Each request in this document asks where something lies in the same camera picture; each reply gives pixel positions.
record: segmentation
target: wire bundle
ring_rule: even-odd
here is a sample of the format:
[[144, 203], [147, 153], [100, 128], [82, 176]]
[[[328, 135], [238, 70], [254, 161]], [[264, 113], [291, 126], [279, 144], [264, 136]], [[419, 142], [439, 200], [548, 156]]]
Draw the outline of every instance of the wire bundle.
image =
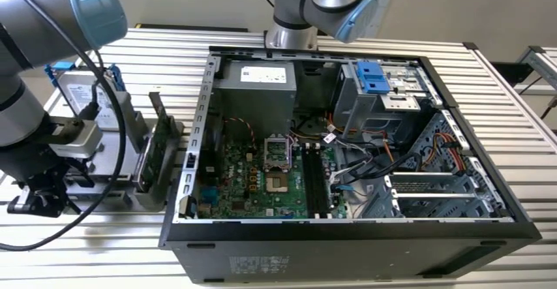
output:
[[[332, 122], [332, 113], [326, 112], [326, 118], [328, 120], [328, 124], [335, 127], [335, 130], [338, 132], [344, 132], [346, 130], [343, 128], [339, 128], [335, 123]], [[393, 154], [391, 153], [390, 149], [390, 143], [388, 143], [388, 135], [384, 130], [362, 130], [362, 132], [367, 132], [368, 134], [382, 134], [383, 135], [383, 146], [386, 147], [386, 152], [390, 155], [391, 162], [395, 162]]]
[[[439, 147], [440, 147], [439, 146], [439, 143], [437, 143], [437, 138], [441, 138], [443, 139], [443, 144], [448, 144], [449, 142], [456, 142], [456, 139], [455, 139], [455, 137], [451, 134], [448, 134], [445, 132], [437, 132], [433, 135], [433, 148], [432, 148], [432, 152], [429, 153], [429, 156], [425, 159], [425, 162], [424, 162], [421, 168], [427, 167], [427, 165], [432, 163], [432, 161], [433, 161], [433, 159], [436, 157], [436, 154], [437, 154], [437, 151], [439, 151]], [[455, 164], [457, 166], [459, 171], [464, 171], [465, 170], [465, 163], [464, 163], [464, 160], [463, 160], [461, 156], [459, 155], [459, 152], [457, 152], [456, 148], [455, 147], [447, 147], [447, 148], [448, 148], [448, 151], [449, 151], [451, 156], [453, 157]]]
[[255, 146], [255, 133], [254, 133], [254, 129], [252, 129], [252, 125], [244, 120], [244, 119], [242, 119], [242, 118], [239, 118], [239, 117], [230, 117], [227, 120], [226, 120], [226, 123], [228, 123], [228, 121], [239, 121], [239, 122], [242, 122], [242, 123], [244, 123], [246, 124], [246, 126], [247, 126], [247, 128], [248, 128], [248, 130], [250, 130], [250, 135], [252, 136], [252, 144], [254, 144], [254, 148], [256, 148], [256, 146]]

